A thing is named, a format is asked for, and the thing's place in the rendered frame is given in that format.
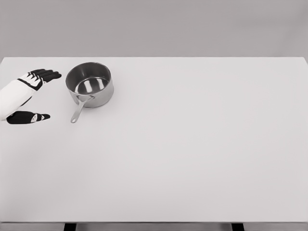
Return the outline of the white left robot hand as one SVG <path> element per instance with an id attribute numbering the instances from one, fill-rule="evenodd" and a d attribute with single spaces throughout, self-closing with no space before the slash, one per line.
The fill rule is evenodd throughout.
<path id="1" fill-rule="evenodd" d="M 62 75 L 58 71 L 36 69 L 12 80 L 0 89 L 0 121 L 13 125 L 33 124 L 50 119 L 49 114 L 20 111 L 43 85 Z"/>

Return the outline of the steel saucepan with long handle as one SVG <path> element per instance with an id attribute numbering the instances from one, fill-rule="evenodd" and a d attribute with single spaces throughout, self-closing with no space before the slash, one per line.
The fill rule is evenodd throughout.
<path id="1" fill-rule="evenodd" d="M 96 108 L 108 103 L 114 93 L 109 68 L 101 63 L 87 62 L 75 66 L 65 79 L 77 108 L 71 118 L 76 123 L 83 108 Z"/>

